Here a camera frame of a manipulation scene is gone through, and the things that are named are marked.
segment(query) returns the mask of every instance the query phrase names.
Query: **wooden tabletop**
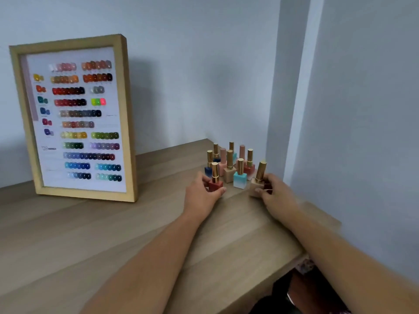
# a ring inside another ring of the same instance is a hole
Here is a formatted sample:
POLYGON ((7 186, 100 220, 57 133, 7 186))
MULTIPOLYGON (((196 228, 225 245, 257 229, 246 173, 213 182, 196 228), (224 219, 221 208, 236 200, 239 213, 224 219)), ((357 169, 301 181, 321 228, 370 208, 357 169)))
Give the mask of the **wooden tabletop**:
MULTIPOLYGON (((0 189, 1 313, 78 313, 97 289, 183 209, 206 165, 201 140, 137 156, 139 200, 36 195, 32 182, 0 189)), ((259 199, 227 184, 200 227, 166 313, 238 313, 305 252, 259 199)), ((310 203, 319 222, 339 222, 310 203)))

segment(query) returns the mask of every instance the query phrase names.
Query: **color swatch chart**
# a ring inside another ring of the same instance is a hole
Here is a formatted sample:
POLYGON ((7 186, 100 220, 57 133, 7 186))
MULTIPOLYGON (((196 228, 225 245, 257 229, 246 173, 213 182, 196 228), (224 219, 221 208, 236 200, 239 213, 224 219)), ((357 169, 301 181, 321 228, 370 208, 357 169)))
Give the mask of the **color swatch chart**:
POLYGON ((112 47, 21 57, 44 186, 127 191, 112 47))

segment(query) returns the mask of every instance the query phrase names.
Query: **gold bottle cap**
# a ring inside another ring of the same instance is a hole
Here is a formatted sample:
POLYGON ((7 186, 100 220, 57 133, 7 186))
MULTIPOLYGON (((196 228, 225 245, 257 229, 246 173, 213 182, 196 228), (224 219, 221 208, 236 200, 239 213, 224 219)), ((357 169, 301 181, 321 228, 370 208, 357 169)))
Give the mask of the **gold bottle cap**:
POLYGON ((266 162, 265 161, 260 161, 258 171, 256 172, 256 180, 258 182, 261 182, 263 180, 263 176, 265 174, 265 169, 266 169, 266 162))
POLYGON ((225 148, 220 148, 220 154, 221 154, 221 163, 226 163, 227 162, 227 152, 225 150, 225 148))
POLYGON ((253 165, 253 149, 249 148, 247 150, 247 167, 252 167, 253 165))
POLYGON ((233 150, 227 151, 227 168, 233 169, 233 150))
POLYGON ((212 150, 208 150, 207 151, 207 162, 208 162, 207 166, 208 167, 211 167, 212 161, 213 161, 213 159, 212 159, 212 150))
POLYGON ((237 160, 237 174, 242 175, 244 173, 244 159, 240 158, 237 160))
POLYGON ((218 162, 212 162, 212 182, 218 182, 218 162))
POLYGON ((240 145, 240 153, 239 153, 239 158, 244 159, 244 152, 246 152, 246 147, 244 146, 244 144, 240 145))
POLYGON ((218 143, 214 143, 214 158, 218 158, 218 143))

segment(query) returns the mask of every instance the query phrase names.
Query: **gray wall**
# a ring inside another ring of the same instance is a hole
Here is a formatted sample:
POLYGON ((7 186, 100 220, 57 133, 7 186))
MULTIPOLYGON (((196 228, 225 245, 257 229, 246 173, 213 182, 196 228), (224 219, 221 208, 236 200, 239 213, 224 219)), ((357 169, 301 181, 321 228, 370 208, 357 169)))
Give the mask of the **gray wall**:
POLYGON ((284 176, 310 0, 281 0, 266 160, 284 176))
POLYGON ((419 282, 419 0, 325 0, 292 188, 419 282))
POLYGON ((137 153, 210 138, 265 158, 279 8, 280 0, 2 0, 0 187, 32 179, 8 46, 67 38, 127 37, 137 153))

